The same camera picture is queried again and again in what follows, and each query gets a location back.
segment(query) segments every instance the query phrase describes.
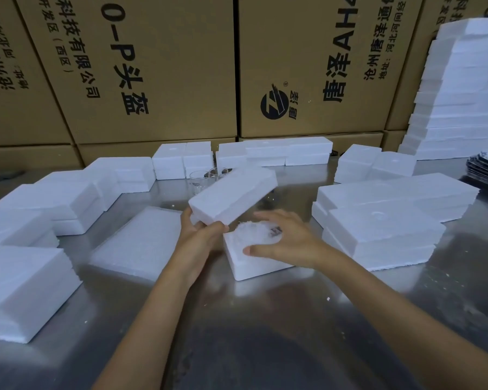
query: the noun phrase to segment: person's right arm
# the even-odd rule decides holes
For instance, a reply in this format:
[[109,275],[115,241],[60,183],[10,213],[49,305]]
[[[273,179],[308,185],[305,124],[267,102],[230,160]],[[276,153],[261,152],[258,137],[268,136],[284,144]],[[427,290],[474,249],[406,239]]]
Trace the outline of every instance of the person's right arm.
[[343,291],[418,380],[432,389],[488,390],[488,354],[434,320],[354,260],[315,237],[300,217],[282,209],[255,214],[277,223],[282,239],[244,249],[314,268]]

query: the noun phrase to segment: brown cardboard box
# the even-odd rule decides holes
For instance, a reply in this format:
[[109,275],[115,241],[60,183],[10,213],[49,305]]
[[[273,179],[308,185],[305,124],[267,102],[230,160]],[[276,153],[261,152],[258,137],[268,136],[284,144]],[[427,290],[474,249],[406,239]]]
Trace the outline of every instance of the brown cardboard box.
[[432,39],[442,23],[488,16],[488,0],[425,0],[397,85],[385,130],[405,130],[414,110],[421,75]]
[[17,0],[79,144],[237,134],[233,0]]
[[71,145],[37,145],[0,148],[0,170],[35,168],[82,168],[76,147]]
[[[330,134],[324,135],[324,137],[332,141],[332,155],[341,156],[352,144],[367,145],[371,147],[379,148],[381,145],[381,139],[383,138],[382,132],[364,132],[360,134]],[[246,141],[249,138],[239,137],[239,141]]]
[[70,143],[13,0],[0,0],[0,145]]
[[230,138],[206,138],[176,141],[152,141],[152,142],[127,142],[124,144],[89,144],[79,145],[79,151],[85,165],[89,165],[98,157],[152,157],[161,144],[173,144],[175,142],[211,141],[212,150],[219,150],[219,144],[235,142],[235,137]]
[[383,130],[421,2],[239,0],[241,136]]
[[381,150],[384,152],[397,152],[406,130],[402,131],[384,131],[383,139],[381,140]]

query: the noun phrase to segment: forearm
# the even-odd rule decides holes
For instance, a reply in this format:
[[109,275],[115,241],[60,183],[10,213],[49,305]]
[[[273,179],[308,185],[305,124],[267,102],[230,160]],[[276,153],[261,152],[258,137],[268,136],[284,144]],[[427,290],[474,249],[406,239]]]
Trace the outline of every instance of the forearm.
[[428,388],[488,389],[488,354],[435,321],[346,256],[321,271]]
[[179,277],[163,271],[94,390],[159,388],[187,292]]

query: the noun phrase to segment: tall styrofoam stack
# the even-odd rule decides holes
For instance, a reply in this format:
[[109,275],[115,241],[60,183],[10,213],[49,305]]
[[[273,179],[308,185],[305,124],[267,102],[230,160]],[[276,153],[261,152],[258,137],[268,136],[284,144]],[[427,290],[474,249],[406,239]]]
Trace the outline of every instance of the tall styrofoam stack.
[[400,153],[435,160],[488,149],[488,18],[440,27],[414,102]]

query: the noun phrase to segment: shiny table surface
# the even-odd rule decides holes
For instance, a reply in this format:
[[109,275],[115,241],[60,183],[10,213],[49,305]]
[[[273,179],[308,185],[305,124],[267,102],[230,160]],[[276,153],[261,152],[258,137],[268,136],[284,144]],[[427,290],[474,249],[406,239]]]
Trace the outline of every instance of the shiny table surface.
[[[416,173],[464,174],[464,159],[418,162]],[[280,186],[256,209],[285,208],[311,218],[328,165],[273,167]],[[0,197],[47,172],[0,183]],[[185,180],[157,181],[148,193],[122,195],[82,236],[61,238],[83,285],[27,345],[0,341],[0,390],[88,389],[147,297],[151,283],[88,264],[91,252],[148,205],[182,210]],[[488,352],[488,188],[447,232],[425,265],[375,275]],[[363,316],[321,274],[290,268],[236,282],[224,252],[212,254],[191,288],[163,388],[420,388]]]

